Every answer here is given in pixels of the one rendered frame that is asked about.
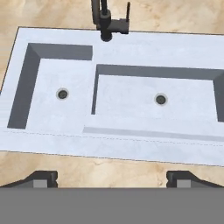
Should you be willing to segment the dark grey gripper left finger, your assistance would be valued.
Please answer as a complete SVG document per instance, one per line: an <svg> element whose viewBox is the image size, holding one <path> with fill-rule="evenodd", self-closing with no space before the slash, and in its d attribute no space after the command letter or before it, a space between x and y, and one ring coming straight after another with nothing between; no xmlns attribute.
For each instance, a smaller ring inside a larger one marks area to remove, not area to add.
<svg viewBox="0 0 224 224"><path fill-rule="evenodd" d="M28 177L2 185L2 188L57 188L57 171L34 171Z"/></svg>

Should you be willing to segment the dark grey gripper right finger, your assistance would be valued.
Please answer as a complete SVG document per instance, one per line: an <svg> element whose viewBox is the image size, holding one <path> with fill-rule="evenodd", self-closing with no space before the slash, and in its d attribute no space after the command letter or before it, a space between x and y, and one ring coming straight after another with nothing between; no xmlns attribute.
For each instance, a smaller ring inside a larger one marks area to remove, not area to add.
<svg viewBox="0 0 224 224"><path fill-rule="evenodd" d="M222 188L222 185L200 179L190 171L168 171L166 173L167 188L198 188L198 187L214 187Z"/></svg>

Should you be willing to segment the white double-basin sink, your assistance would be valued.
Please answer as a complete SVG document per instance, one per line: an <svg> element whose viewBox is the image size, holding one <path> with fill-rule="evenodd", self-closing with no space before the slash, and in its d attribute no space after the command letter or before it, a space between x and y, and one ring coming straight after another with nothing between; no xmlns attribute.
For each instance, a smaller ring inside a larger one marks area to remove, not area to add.
<svg viewBox="0 0 224 224"><path fill-rule="evenodd" d="M224 35L19 28L0 151L224 166Z"/></svg>

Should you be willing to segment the dark grey tap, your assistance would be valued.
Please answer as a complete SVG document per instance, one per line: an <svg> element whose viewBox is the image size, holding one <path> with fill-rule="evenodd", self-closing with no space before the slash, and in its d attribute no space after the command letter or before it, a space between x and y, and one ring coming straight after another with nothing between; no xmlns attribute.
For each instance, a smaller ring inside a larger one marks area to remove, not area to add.
<svg viewBox="0 0 224 224"><path fill-rule="evenodd" d="M101 40L109 42L112 33L128 34L130 31L130 2L127 2L126 17L113 19L107 0L91 0L92 20L96 30L101 33Z"/></svg>

